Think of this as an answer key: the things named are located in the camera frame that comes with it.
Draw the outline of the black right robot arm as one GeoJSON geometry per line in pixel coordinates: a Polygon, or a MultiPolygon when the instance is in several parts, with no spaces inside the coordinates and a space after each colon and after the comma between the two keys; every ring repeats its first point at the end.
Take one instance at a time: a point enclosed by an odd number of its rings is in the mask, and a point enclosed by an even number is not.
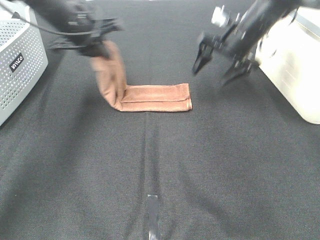
{"type": "Polygon", "coordinates": [[[249,74],[259,67],[252,51],[258,41],[281,19],[300,7],[319,9],[318,0],[256,0],[244,14],[232,16],[224,6],[216,6],[211,23],[225,28],[221,35],[201,33],[198,39],[198,53],[192,66],[192,73],[198,72],[212,60],[213,52],[218,52],[232,61],[232,65],[222,77],[222,85],[249,74]]]}

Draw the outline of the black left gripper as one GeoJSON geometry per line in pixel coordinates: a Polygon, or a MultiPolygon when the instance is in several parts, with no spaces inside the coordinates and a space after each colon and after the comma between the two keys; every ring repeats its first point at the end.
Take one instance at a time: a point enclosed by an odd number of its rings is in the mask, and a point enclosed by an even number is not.
{"type": "Polygon", "coordinates": [[[64,4],[52,11],[49,22],[62,37],[53,42],[51,49],[78,50],[87,57],[111,57],[103,40],[106,34],[124,29],[118,18],[95,19],[94,11],[86,4],[64,4]]]}

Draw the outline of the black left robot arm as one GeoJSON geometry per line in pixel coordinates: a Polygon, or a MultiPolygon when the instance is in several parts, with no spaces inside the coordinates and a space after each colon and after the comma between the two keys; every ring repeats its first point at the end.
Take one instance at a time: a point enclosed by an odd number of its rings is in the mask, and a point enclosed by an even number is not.
{"type": "Polygon", "coordinates": [[[96,19],[86,0],[25,0],[24,3],[63,36],[51,47],[54,50],[76,50],[83,56],[109,58],[105,35],[122,30],[116,18],[96,19]]]}

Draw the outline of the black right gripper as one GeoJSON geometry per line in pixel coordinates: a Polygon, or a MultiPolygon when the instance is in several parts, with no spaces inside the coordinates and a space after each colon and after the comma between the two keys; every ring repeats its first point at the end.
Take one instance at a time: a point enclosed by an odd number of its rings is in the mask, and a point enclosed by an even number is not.
{"type": "Polygon", "coordinates": [[[257,11],[246,11],[230,19],[221,35],[201,33],[198,39],[198,54],[192,67],[196,75],[213,58],[213,52],[232,60],[231,67],[222,75],[220,87],[230,84],[237,78],[247,75],[259,66],[252,49],[260,39],[260,16],[257,11]]]}

